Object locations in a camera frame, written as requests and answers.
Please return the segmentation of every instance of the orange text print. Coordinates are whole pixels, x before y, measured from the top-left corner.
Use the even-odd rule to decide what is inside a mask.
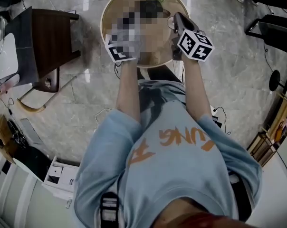
[[[148,148],[149,148],[149,146],[146,144],[146,138],[144,138],[142,143],[140,144],[140,146],[136,150],[133,150],[132,156],[129,160],[128,165],[130,166],[136,162],[144,161],[144,160],[150,158],[151,156],[155,155],[155,153],[153,153],[153,152],[144,153],[145,150]]]
[[[206,133],[198,128],[191,128],[191,131],[188,130],[188,128],[185,128],[185,134],[181,134],[180,131],[175,129],[167,129],[165,131],[160,130],[159,131],[159,138],[162,140],[166,140],[165,142],[160,142],[161,146],[167,147],[170,146],[173,141],[175,141],[176,145],[180,145],[182,140],[186,141],[187,143],[196,145],[196,133],[198,133],[198,136],[201,141],[206,141]],[[214,146],[214,142],[212,140],[207,141],[201,149],[204,151],[209,151]]]

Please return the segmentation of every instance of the grey tile floor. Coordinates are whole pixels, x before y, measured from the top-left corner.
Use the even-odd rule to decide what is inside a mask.
[[[80,20],[72,24],[72,44],[80,49],[82,56],[60,68],[61,84],[74,75],[77,78],[68,85],[49,107],[38,114],[26,114],[16,105],[11,107],[15,118],[28,118],[41,137],[44,149],[50,155],[62,159],[80,161],[88,142],[98,126],[95,115],[104,108],[113,108],[119,80],[114,74],[100,37],[100,18],[109,0],[24,0],[25,6],[40,9],[76,10]],[[256,18],[269,13],[260,4],[244,4],[236,0],[182,0],[191,18],[211,37],[216,50],[211,58],[201,64],[202,76],[210,103],[222,106],[227,114],[227,131],[244,147],[252,141],[259,126],[263,124],[275,94],[268,90],[271,70],[264,59],[263,41],[248,37],[244,30]],[[270,7],[275,15],[287,17],[281,9]],[[12,6],[12,16],[23,11],[21,4]],[[273,69],[287,77],[287,54],[268,47],[268,61]],[[16,99],[23,95],[29,85],[13,88],[3,97]],[[35,92],[24,101],[39,107],[52,94]],[[0,102],[0,113],[7,109]],[[102,112],[97,120],[106,116]],[[221,110],[217,113],[224,122]]]

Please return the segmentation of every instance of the black backpack strap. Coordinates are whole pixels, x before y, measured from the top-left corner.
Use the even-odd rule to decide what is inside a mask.
[[[101,228],[119,228],[118,222],[119,198],[113,192],[106,192],[100,199]]]
[[[229,177],[239,210],[239,220],[246,222],[252,213],[248,190],[238,174],[233,172]]]

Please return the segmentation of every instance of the round wooden tray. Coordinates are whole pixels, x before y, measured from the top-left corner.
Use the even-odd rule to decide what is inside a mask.
[[[135,1],[140,0],[110,0],[106,5],[100,21],[100,33],[105,43],[107,31],[118,18],[123,18],[128,8],[134,7]],[[170,16],[180,12],[189,17],[187,9],[181,0],[165,0],[162,3]],[[145,34],[145,58],[138,67],[158,67],[172,61],[171,40],[176,37],[173,30],[168,27],[168,18],[152,19],[151,24],[141,24],[141,33]]]

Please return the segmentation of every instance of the white box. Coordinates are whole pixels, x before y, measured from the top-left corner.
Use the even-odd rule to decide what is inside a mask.
[[[214,50],[211,40],[202,34],[185,30],[177,46],[190,59],[205,62]]]

